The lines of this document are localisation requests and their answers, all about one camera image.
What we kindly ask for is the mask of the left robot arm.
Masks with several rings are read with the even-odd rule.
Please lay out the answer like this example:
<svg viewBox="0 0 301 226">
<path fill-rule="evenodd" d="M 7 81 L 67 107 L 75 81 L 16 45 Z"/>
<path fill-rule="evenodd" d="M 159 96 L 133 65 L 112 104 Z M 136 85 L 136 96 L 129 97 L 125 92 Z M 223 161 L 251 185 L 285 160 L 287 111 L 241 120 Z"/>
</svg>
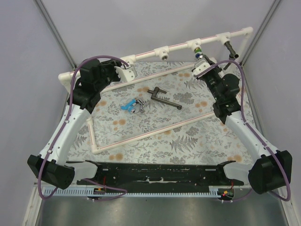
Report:
<svg viewBox="0 0 301 226">
<path fill-rule="evenodd" d="M 84 122 L 91 116 L 100 93 L 111 82 L 120 81 L 116 71 L 128 67 L 113 56 L 94 56 L 84 60 L 72 73 L 67 105 L 52 137 L 38 155 L 30 155 L 27 164 L 37 177 L 38 191 L 42 182 L 56 189 L 66 189 L 74 181 L 94 178 L 98 166 L 92 161 L 67 163 L 70 148 Z"/>
</svg>

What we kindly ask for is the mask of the green plastic faucet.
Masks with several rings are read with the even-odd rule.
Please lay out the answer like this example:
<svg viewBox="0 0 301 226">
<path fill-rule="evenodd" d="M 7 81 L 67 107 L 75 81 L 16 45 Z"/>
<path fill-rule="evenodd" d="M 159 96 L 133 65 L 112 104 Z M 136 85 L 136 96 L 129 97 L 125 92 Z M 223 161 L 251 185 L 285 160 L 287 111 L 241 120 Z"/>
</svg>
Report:
<svg viewBox="0 0 301 226">
<path fill-rule="evenodd" d="M 195 53 L 195 59 L 196 60 L 199 60 L 203 57 L 203 52 L 202 52 L 202 49 L 200 47 L 195 48 L 194 53 Z"/>
</svg>

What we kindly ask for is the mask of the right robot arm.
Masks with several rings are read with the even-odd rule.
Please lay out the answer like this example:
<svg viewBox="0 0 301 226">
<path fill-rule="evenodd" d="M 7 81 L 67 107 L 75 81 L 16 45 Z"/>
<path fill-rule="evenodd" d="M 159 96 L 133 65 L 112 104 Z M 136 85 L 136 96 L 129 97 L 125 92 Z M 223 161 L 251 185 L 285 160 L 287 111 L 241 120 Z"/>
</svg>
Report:
<svg viewBox="0 0 301 226">
<path fill-rule="evenodd" d="M 239 69 L 240 78 L 232 73 L 221 76 L 220 63 L 214 63 L 204 55 L 198 57 L 192 70 L 193 76 L 204 81 L 214 97 L 215 116 L 236 134 L 254 161 L 252 166 L 227 163 L 223 167 L 225 176 L 249 184 L 258 194 L 269 192 L 287 202 L 291 199 L 292 156 L 287 150 L 280 151 L 272 145 L 246 120 L 244 71 L 236 61 L 226 62 Z"/>
</svg>

